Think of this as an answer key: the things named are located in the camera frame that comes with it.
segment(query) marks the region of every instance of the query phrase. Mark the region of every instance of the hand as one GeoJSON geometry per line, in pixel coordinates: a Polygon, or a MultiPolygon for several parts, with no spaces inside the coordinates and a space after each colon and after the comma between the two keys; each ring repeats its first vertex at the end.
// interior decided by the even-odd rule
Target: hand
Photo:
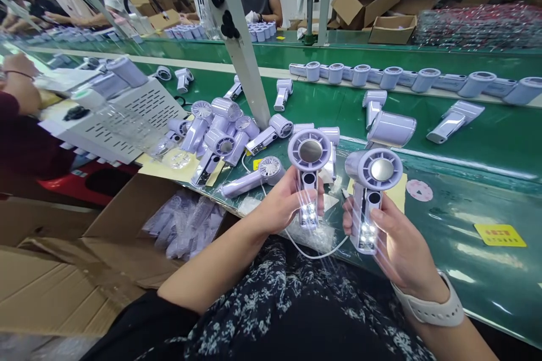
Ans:
{"type": "Polygon", "coordinates": [[[26,55],[19,53],[15,55],[9,55],[4,58],[4,72],[15,71],[20,72],[30,77],[36,77],[40,74],[34,62],[29,60],[26,55]]]}
{"type": "Polygon", "coordinates": [[[245,17],[244,17],[245,20],[247,20],[247,23],[257,23],[258,21],[260,21],[260,18],[258,17],[258,14],[251,11],[250,13],[248,13],[245,17]]]}
{"type": "MultiPolygon", "coordinates": [[[[343,227],[352,233],[352,203],[349,197],[343,205],[343,227]]],[[[373,209],[371,216],[382,230],[377,241],[374,259],[384,274],[403,293],[415,298],[445,303],[449,290],[439,276],[427,242],[384,193],[382,210],[373,209]]]]}
{"type": "Polygon", "coordinates": [[[301,206],[314,201],[318,195],[318,215],[324,215],[324,183],[318,178],[318,192],[298,191],[298,170],[291,166],[267,197],[248,216],[253,217],[263,234],[277,234],[294,219],[301,206]]]}
{"type": "Polygon", "coordinates": [[[50,22],[55,22],[57,24],[70,24],[72,22],[72,19],[70,17],[66,17],[60,14],[54,14],[49,11],[45,12],[45,16],[48,20],[50,20],[50,22]]]}

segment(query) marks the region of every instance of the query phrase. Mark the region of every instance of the smartwatch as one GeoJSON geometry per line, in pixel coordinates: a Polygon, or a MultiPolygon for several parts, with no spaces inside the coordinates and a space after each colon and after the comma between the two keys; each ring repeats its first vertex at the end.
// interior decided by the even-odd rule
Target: smartwatch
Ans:
{"type": "Polygon", "coordinates": [[[450,290],[450,299],[446,303],[423,301],[403,293],[394,283],[391,283],[391,286],[405,312],[410,313],[420,323],[443,327],[459,326],[465,317],[463,306],[446,274],[440,270],[438,273],[450,290]]]}

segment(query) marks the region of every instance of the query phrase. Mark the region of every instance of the yellow label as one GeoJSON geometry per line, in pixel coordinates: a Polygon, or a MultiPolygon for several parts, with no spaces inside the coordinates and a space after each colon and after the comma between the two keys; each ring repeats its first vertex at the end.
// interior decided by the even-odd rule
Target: yellow label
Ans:
{"type": "Polygon", "coordinates": [[[261,160],[254,160],[254,162],[252,163],[252,170],[258,170],[258,167],[260,166],[260,162],[262,162],[263,159],[261,160]]]}
{"type": "Polygon", "coordinates": [[[509,224],[475,224],[474,227],[486,245],[527,246],[514,227],[509,224]]]}
{"type": "Polygon", "coordinates": [[[250,152],[249,150],[247,150],[247,156],[252,156],[252,152],[250,152]]]}

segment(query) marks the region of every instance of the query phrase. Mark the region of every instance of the cardboard flap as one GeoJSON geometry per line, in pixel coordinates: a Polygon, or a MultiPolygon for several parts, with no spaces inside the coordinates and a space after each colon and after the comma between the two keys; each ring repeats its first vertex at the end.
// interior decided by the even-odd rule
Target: cardboard flap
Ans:
{"type": "Polygon", "coordinates": [[[354,18],[363,8],[359,0],[333,0],[331,6],[347,24],[352,24],[354,18]]]}
{"type": "Polygon", "coordinates": [[[132,239],[115,244],[85,237],[82,241],[106,265],[142,288],[159,288],[181,263],[168,260],[164,252],[156,250],[154,240],[132,239]]]}
{"type": "Polygon", "coordinates": [[[0,249],[0,331],[51,336],[104,335],[120,308],[69,264],[0,249]]]}
{"type": "Polygon", "coordinates": [[[82,241],[38,238],[28,239],[27,242],[32,242],[43,251],[77,266],[120,309],[144,294],[126,275],[113,270],[97,258],[82,241]]]}
{"type": "Polygon", "coordinates": [[[383,15],[392,6],[399,3],[401,0],[375,0],[366,7],[364,27],[367,27],[377,17],[383,15]]]}
{"type": "Polygon", "coordinates": [[[131,241],[182,186],[167,179],[136,174],[84,234],[111,241],[131,241]]]}

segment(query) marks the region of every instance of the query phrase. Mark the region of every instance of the sticker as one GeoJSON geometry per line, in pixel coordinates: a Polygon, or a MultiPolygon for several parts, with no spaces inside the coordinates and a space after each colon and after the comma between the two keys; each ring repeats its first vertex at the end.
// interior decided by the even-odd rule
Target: sticker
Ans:
{"type": "Polygon", "coordinates": [[[250,152],[249,150],[247,150],[247,156],[252,156],[252,152],[250,152]]]}
{"type": "Polygon", "coordinates": [[[252,163],[252,170],[258,170],[258,167],[260,166],[260,162],[262,162],[264,159],[261,160],[254,160],[252,163]]]}
{"type": "Polygon", "coordinates": [[[509,224],[475,224],[474,227],[486,245],[527,246],[514,227],[509,224]]]}
{"type": "Polygon", "coordinates": [[[406,191],[416,200],[427,202],[433,199],[433,190],[421,180],[412,179],[406,183],[406,191]]]}

